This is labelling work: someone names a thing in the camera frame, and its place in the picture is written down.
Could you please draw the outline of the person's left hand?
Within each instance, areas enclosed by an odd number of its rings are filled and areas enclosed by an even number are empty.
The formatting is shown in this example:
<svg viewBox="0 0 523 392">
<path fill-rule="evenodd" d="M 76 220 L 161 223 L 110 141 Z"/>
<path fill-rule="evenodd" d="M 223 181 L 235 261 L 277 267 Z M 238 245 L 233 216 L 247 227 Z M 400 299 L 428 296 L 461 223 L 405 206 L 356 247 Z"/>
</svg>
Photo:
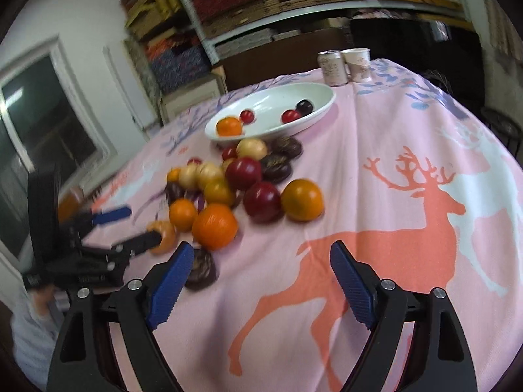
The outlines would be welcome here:
<svg viewBox="0 0 523 392">
<path fill-rule="evenodd" d="M 46 316 L 50 311 L 50 304 L 54 300 L 55 286 L 49 284 L 41 288 L 35 288 L 30 292 L 35 313 L 39 316 Z"/>
</svg>

